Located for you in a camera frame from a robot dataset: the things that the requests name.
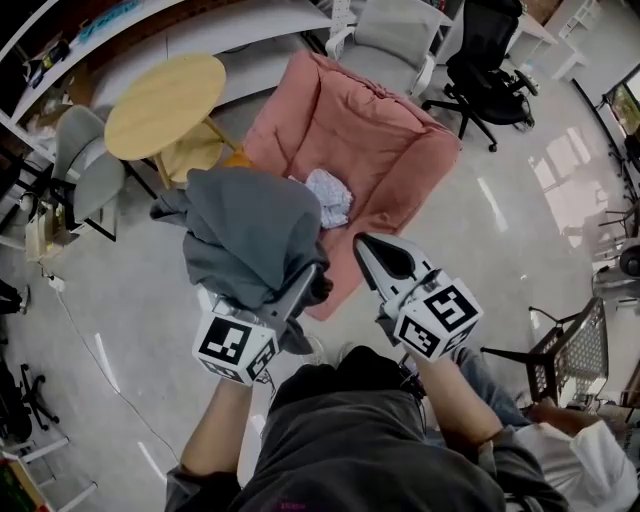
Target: tiled floor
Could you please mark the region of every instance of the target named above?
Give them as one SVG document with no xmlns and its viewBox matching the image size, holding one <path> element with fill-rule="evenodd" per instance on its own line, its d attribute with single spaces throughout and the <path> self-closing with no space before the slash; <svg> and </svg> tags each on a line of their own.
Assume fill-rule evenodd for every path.
<svg viewBox="0 0 640 512">
<path fill-rule="evenodd" d="M 431 96 L 441 94 L 442 76 L 435 83 Z M 237 102 L 215 117 L 241 139 L 266 96 Z M 596 225 L 605 208 L 622 205 L 604 138 L 572 87 L 544 82 L 531 103 L 535 129 L 522 134 L 496 127 L 496 154 L 488 152 L 482 133 L 469 127 L 455 169 L 404 232 L 433 262 L 461 277 L 484 308 L 486 316 L 470 340 L 476 346 L 531 347 L 529 305 L 558 316 L 580 310 L 591 295 L 592 255 L 601 236 Z M 457 114 L 433 113 L 457 130 Z M 159 189 L 157 178 L 148 176 Z M 6 318 L 7 357 L 14 369 L 26 361 L 47 377 L 44 397 L 62 421 L 59 432 L 38 432 L 38 444 L 63 434 L 71 439 L 71 446 L 47 457 L 58 478 L 48 488 L 54 504 L 95 480 L 98 491 L 80 510 L 151 512 L 163 507 L 161 474 L 175 460 L 149 427 L 179 455 L 216 379 L 191 356 L 200 310 L 184 267 L 183 230 L 152 222 L 151 200 L 133 180 L 121 199 L 116 244 L 91 234 L 47 266 L 66 281 L 64 305 L 37 266 L 25 266 L 15 251 L 0 251 L 0 277 L 15 285 L 28 282 L 33 294 L 26 316 Z M 361 286 L 329 321 L 303 318 L 302 323 L 325 342 L 330 356 L 348 341 L 397 356 L 373 322 L 377 307 L 376 297 Z M 112 381 L 130 403 L 101 373 L 99 343 Z M 624 335 L 611 345 L 612 364 L 627 364 L 611 384 L 619 386 L 626 378 L 620 374 L 628 374 L 638 353 Z M 512 390 L 524 387 L 523 369 L 489 362 Z M 275 380 L 295 364 L 291 357 L 274 361 Z M 256 427 L 268 395 L 266 386 L 258 386 L 243 480 L 257 455 Z"/>
</svg>

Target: chair backrest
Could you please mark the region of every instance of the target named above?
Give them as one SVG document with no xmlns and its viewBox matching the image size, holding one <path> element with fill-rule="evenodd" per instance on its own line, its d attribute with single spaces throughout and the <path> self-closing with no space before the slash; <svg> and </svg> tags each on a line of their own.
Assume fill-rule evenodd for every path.
<svg viewBox="0 0 640 512">
<path fill-rule="evenodd" d="M 482 71 L 498 69 L 521 15 L 520 0 L 466 0 L 462 48 L 456 57 Z"/>
<path fill-rule="evenodd" d="M 368 0 L 354 39 L 356 44 L 373 46 L 419 68 L 443 16 L 422 0 Z"/>
<path fill-rule="evenodd" d="M 52 177 L 64 180 L 78 154 L 101 137 L 104 137 L 104 122 L 91 110 L 81 105 L 67 110 L 56 128 L 56 162 Z"/>
</svg>

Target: pink armchair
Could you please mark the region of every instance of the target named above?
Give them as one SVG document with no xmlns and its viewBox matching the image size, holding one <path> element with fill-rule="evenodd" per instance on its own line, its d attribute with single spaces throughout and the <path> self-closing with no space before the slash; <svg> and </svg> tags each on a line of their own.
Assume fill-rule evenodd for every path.
<svg viewBox="0 0 640 512">
<path fill-rule="evenodd" d="M 398 233 L 453 168 L 459 140 L 407 99 L 335 61 L 301 51 L 244 141 L 252 167 L 306 181 L 321 168 L 351 190 L 349 224 L 322 233 L 334 283 L 307 309 L 327 319 L 362 276 L 353 256 L 361 231 Z"/>
</svg>

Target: black office chair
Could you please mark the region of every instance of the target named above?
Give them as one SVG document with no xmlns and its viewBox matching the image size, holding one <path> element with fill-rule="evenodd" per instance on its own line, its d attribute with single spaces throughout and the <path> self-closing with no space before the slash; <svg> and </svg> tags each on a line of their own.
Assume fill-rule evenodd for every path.
<svg viewBox="0 0 640 512">
<path fill-rule="evenodd" d="M 527 121 L 528 106 L 524 95 L 517 91 L 527 87 L 531 94 L 538 95 L 520 71 L 514 71 L 514 77 L 500 69 L 521 15 L 520 0 L 467 0 L 462 48 L 447 61 L 453 84 L 444 88 L 444 93 L 457 103 L 427 100 L 422 104 L 424 110 L 436 106 L 462 113 L 460 139 L 471 119 L 491 139 L 491 152 L 498 150 L 498 142 L 483 121 L 497 125 Z"/>
</svg>

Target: white wall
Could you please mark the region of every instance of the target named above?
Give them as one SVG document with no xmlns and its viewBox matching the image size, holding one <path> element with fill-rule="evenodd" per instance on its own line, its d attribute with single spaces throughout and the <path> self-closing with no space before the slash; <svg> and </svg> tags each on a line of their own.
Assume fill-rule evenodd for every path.
<svg viewBox="0 0 640 512">
<path fill-rule="evenodd" d="M 580 43 L 589 66 L 573 73 L 595 104 L 640 64 L 640 17 L 619 0 L 601 0 L 600 5 L 602 18 Z"/>
</svg>

